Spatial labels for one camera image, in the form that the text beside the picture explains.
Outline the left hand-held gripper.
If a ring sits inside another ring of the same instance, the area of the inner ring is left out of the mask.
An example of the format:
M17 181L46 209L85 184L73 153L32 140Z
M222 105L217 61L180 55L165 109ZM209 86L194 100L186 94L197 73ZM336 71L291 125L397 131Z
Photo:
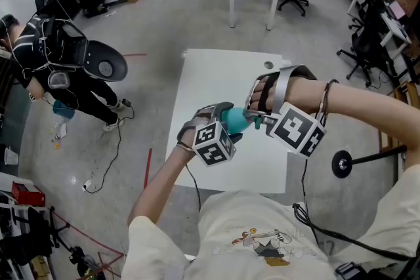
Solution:
M229 134L222 123L227 123L227 113L234 107L231 102L220 102L213 105L212 123L200 125L196 129L192 149L206 167L212 167L231 161L236 153L235 143L243 134Z

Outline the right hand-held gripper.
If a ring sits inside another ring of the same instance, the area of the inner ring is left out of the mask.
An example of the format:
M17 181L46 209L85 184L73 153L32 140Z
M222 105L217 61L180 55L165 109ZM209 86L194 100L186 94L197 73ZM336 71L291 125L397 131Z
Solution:
M286 101L286 92L292 77L310 80L316 78L304 65L282 68L278 72L272 113L244 109L243 116L246 119L271 117L275 123L267 126L266 134L294 154L308 159L320 144L326 130L319 120Z

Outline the teal spray bottle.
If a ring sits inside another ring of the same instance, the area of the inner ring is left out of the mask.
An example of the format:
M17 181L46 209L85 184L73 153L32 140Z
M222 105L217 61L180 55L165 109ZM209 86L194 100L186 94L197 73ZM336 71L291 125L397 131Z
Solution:
M222 112L222 122L226 123L229 135L242 133L253 122L243 116L243 108L232 107Z

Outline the person's right forearm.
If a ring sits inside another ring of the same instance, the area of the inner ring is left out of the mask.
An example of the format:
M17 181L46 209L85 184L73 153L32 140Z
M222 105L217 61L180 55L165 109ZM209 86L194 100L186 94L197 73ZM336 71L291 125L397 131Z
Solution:
M286 93L286 101L311 114L318 111L327 83L295 77ZM332 84L327 96L327 112L363 121L396 138L410 151L416 151L417 110L389 96Z

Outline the person's left forearm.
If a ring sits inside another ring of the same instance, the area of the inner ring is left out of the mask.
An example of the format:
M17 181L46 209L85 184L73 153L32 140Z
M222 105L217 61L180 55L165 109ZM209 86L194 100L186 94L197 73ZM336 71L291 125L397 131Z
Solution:
M157 223L175 182L183 168L193 158L194 153L176 146L151 182L136 200L127 220L127 226L139 216L145 216Z

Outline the person's right hand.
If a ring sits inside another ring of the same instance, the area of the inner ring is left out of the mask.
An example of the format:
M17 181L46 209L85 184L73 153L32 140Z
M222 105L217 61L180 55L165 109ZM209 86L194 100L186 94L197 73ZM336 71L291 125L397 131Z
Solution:
M266 113L272 112L278 77L279 75L277 73L267 75L258 82L253 89L247 109Z

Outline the person's left hand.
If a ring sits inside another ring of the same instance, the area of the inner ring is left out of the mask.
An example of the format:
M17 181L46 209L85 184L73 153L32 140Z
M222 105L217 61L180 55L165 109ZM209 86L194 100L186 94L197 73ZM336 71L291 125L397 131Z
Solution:
M191 120L185 122L177 134L177 146L192 151L196 129L202 125L207 125L212 118L215 105L205 106L197 110Z

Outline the cream printed t-shirt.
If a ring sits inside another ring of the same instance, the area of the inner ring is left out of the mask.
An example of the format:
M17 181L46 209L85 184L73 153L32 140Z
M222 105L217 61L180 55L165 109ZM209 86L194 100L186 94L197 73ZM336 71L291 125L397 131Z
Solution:
M380 200L360 242L414 256L420 244L420 165L408 168ZM148 218L129 226L129 252L121 280L336 280L334 266L353 262L366 271L391 265L355 245L332 257L290 206L239 191L208 198L199 220L193 262Z

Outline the black stanchion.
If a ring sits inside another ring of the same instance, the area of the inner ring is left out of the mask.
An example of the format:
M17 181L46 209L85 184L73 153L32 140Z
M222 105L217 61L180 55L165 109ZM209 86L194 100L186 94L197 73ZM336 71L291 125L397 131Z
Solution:
M354 165L376 161L393 155L403 153L407 150L406 146L398 146L391 150L386 150L380 153L368 155L365 157L353 159L351 154L346 150L338 151L332 159L331 168L337 178L346 178L352 171Z

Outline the wooden shelf unit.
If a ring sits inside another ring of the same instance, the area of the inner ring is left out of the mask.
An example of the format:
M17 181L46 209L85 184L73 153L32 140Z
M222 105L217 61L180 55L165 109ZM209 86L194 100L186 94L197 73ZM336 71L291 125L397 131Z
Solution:
M417 85L404 82L390 94L393 98L420 110L420 94L417 92ZM397 139L379 131L379 151L389 151L401 146Z

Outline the teal bucket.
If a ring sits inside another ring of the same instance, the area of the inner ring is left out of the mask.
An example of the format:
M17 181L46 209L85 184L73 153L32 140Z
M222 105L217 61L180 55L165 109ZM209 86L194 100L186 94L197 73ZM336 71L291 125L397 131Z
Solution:
M65 119L72 119L75 115L75 110L63 104L59 100L55 100L52 105L52 111L54 114L59 115Z

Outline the black waist bag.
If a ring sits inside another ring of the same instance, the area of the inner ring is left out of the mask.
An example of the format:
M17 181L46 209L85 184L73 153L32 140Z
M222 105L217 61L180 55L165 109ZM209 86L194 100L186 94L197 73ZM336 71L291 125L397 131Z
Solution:
M335 269L338 280L420 280L420 258L413 259L404 265L396 277L391 269L364 270L354 262L346 263Z

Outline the red box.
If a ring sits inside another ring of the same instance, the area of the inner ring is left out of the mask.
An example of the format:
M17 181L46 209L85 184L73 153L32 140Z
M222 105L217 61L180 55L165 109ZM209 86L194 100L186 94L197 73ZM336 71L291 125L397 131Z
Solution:
M31 184L13 182L12 196L19 205L45 206L45 194L37 186Z

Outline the clear plastic cup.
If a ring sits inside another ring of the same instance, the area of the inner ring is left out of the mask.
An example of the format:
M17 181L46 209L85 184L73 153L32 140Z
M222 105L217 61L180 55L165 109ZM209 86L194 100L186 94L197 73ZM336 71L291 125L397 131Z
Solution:
M4 151L4 163L5 165L18 165L19 155L12 151L9 147L6 147Z

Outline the white shelving rack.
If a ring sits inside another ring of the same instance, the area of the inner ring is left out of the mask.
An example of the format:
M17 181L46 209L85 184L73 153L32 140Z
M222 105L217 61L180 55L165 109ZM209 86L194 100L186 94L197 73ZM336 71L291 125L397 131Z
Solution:
M23 184L24 186L28 187L29 191L35 191L35 186L31 180L25 178L18 178L11 174L6 174L0 172L0 198L6 197L6 201L2 201L0 199L0 210L3 210L4 213L10 214L10 219L12 220L13 214L18 214L19 211L22 211L22 217L28 218L28 209L32 207L30 205L24 204L19 205L17 200L12 196L12 185L13 183ZM46 207L34 207L37 212L44 212L47 210ZM22 230L20 225L16 225L13 221L7 226L8 230L4 230L4 233L10 232L12 236L22 234ZM0 228L0 240L4 238L4 233ZM52 271L50 270L48 260L45 257L39 257L41 261L44 262L46 265L47 274L45 277L40 277L38 280L54 280ZM13 261L10 259L6 259L7 264L10 267L9 275L11 276L12 280L37 280L34 277L34 273L30 268L31 264L26 264L24 266L14 265Z

